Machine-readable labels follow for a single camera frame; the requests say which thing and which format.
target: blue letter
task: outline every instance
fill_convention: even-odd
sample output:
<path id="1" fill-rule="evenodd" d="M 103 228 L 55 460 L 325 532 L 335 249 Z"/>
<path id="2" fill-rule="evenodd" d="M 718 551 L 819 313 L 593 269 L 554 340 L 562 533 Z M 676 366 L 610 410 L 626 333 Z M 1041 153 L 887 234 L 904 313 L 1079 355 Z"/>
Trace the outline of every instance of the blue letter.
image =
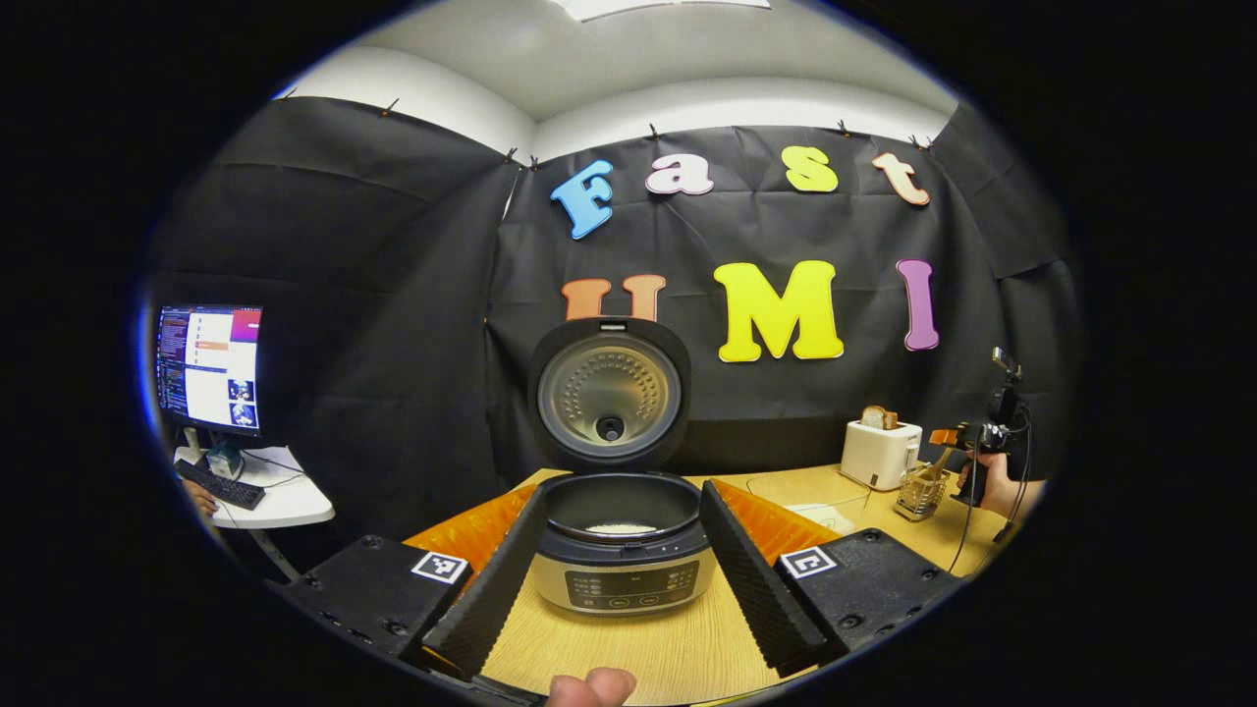
<path id="1" fill-rule="evenodd" d="M 554 187 L 551 192 L 551 201 L 558 199 L 567 215 L 572 218 L 572 238 L 579 240 L 587 233 L 598 228 L 611 218 L 610 206 L 598 206 L 595 199 L 607 201 L 611 199 L 611 185 L 598 175 L 611 171 L 611 162 L 598 160 L 585 167 L 572 179 Z M 590 187 L 585 187 L 585 180 L 590 180 Z"/>

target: white desk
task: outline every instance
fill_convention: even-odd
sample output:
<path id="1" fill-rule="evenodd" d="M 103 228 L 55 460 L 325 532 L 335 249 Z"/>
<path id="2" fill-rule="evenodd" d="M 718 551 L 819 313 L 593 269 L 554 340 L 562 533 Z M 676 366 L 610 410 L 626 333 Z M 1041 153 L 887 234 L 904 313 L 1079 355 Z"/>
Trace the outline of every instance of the white desk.
<path id="1" fill-rule="evenodd" d="M 308 476 L 284 468 L 302 468 L 287 447 L 269 447 L 246 452 L 244 454 L 244 472 L 239 481 L 269 487 L 266 494 L 261 497 L 253 511 L 219 501 L 219 509 L 214 512 L 210 521 L 220 528 L 249 531 L 254 542 L 284 572 L 284 576 L 290 581 L 297 581 L 302 576 L 300 572 L 279 552 L 275 543 L 266 536 L 265 528 L 321 523 L 336 516 L 336 509 Z M 195 464 L 204 454 L 205 450 L 180 447 L 175 449 L 175 460 L 182 459 L 189 464 Z"/>

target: small white device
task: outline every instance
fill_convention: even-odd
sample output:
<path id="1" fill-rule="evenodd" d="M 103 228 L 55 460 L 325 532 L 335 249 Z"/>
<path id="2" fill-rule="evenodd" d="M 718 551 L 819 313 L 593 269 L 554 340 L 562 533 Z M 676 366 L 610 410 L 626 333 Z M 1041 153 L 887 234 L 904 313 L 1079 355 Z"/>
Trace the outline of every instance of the small white device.
<path id="1" fill-rule="evenodd" d="M 870 410 L 860 420 L 847 423 L 842 445 L 842 473 L 876 491 L 891 491 L 904 483 L 904 473 L 916 467 L 921 449 L 921 428 L 900 423 L 894 413 L 881 410 L 881 423 Z"/>

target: monitor screen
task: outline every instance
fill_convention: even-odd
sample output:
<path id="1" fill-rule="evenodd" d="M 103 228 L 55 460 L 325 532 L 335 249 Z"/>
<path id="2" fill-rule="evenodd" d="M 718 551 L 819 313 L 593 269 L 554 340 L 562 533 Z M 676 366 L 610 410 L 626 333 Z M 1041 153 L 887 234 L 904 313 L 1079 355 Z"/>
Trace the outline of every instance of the monitor screen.
<path id="1" fill-rule="evenodd" d="M 261 307 L 162 307 L 157 320 L 157 403 L 212 429 L 258 437 Z"/>

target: yellow letter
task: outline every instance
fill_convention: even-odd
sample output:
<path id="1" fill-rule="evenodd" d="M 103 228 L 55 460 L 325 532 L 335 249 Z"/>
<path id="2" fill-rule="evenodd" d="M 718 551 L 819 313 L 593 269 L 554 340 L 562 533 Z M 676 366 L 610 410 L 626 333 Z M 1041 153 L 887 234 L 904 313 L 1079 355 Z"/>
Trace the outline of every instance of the yellow letter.
<path id="1" fill-rule="evenodd" d="M 786 353 L 796 322 L 796 356 L 837 359 L 842 355 L 842 340 L 833 331 L 833 298 L 830 294 L 833 265 L 823 260 L 798 263 L 782 297 L 777 297 L 773 286 L 750 263 L 720 265 L 714 277 L 724 286 L 729 302 L 729 341 L 720 347 L 722 361 L 759 360 L 759 345 L 750 337 L 750 322 L 759 328 L 759 336 L 774 359 Z"/>
<path id="2" fill-rule="evenodd" d="M 833 191 L 838 187 L 838 175 L 825 166 L 830 164 L 830 157 L 816 147 L 787 147 L 782 150 L 782 162 L 789 167 L 786 179 L 799 191 Z"/>

